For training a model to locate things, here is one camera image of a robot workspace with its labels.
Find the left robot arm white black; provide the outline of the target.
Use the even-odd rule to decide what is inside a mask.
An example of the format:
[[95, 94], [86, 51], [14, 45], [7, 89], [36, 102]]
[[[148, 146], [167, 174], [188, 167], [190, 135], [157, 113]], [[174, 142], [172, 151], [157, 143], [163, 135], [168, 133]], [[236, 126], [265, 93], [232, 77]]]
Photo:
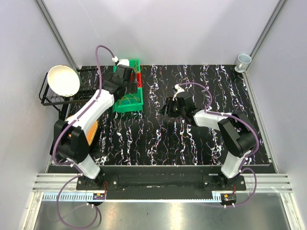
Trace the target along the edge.
[[87, 184], [94, 190], [103, 186], [100, 167], [90, 156], [87, 134], [98, 118], [120, 100], [134, 84], [134, 69], [117, 64], [116, 71], [102, 79], [99, 71], [99, 89], [92, 98], [68, 120], [58, 120], [54, 125], [52, 158], [56, 165], [70, 165], [87, 177]]

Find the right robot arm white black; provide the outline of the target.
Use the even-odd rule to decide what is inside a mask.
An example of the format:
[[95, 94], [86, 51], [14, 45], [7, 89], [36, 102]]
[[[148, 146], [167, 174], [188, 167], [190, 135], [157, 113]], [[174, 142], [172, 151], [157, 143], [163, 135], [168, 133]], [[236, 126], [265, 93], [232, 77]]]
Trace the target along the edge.
[[199, 109], [187, 92], [180, 92], [175, 97], [168, 97], [159, 113], [172, 118], [180, 116], [192, 126], [207, 127], [221, 133], [227, 156], [218, 173], [217, 183], [224, 190], [234, 186], [246, 158], [259, 149], [254, 126], [242, 111], [218, 113]]

